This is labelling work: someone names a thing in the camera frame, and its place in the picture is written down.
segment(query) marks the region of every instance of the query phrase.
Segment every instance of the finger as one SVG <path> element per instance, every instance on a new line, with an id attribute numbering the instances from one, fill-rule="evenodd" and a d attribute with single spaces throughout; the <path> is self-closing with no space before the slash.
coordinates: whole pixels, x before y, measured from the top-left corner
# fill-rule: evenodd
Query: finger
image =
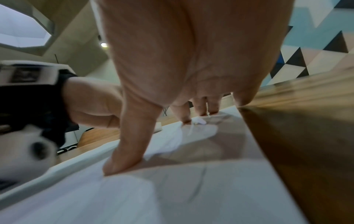
<path id="1" fill-rule="evenodd" d="M 77 124 L 82 124 L 94 128 L 119 128 L 120 119 L 114 115 L 95 116 L 79 111 L 68 111 L 71 120 Z"/>
<path id="2" fill-rule="evenodd" d="M 183 124 L 189 124 L 191 120 L 191 110 L 189 109 L 189 103 L 186 102 L 182 106 L 170 106 L 173 114 Z"/>
<path id="3" fill-rule="evenodd" d="M 210 115 L 216 114 L 219 112 L 222 97 L 223 97 L 223 94 L 216 95 L 216 96 L 208 96 L 206 98 L 206 101 L 208 102 L 208 112 Z"/>
<path id="4" fill-rule="evenodd" d="M 207 98 L 206 97 L 202 97 L 202 98 L 193 98 L 191 99 L 194 109 L 196 111 L 196 113 L 199 116 L 206 116 L 207 115 Z"/>
<path id="5" fill-rule="evenodd" d="M 123 171 L 142 159 L 161 112 L 161 106 L 131 92 L 124 92 L 120 142 L 103 166 L 105 175 Z"/>
<path id="6" fill-rule="evenodd" d="M 249 104 L 253 100 L 256 93 L 258 92 L 260 86 L 261 83 L 257 83 L 245 90 L 234 91 L 232 93 L 232 96 L 235 100 L 236 107 L 241 107 Z"/>

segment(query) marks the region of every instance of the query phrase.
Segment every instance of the white table surface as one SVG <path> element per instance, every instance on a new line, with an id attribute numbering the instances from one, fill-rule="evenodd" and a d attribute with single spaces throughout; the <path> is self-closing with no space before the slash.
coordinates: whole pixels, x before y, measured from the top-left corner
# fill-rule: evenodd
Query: white table surface
<path id="1" fill-rule="evenodd" d="M 102 160 L 1 210 L 0 223 L 307 223 L 237 109 L 205 120 L 206 125 L 163 126 L 144 161 L 130 171 L 104 177 Z"/>

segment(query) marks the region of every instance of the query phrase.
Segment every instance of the ceiling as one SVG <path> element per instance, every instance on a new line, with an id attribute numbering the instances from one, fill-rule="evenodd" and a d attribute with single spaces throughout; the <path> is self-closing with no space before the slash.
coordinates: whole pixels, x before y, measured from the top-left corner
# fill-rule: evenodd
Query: ceiling
<path id="1" fill-rule="evenodd" d="M 1 4 L 13 0 L 0 0 Z M 85 76 L 107 60 L 98 42 L 98 29 L 89 0 L 27 0 L 54 23 L 45 46 L 15 48 L 0 45 L 0 60 L 33 60 L 68 64 Z"/>

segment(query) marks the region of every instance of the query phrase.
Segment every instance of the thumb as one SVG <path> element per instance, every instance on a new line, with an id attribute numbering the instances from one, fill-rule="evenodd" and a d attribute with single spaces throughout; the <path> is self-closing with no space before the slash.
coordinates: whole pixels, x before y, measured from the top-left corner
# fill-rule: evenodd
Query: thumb
<path id="1" fill-rule="evenodd" d="M 123 171 L 142 159 L 161 112 L 161 106 L 124 90 L 120 142 L 103 166 L 105 175 Z"/>

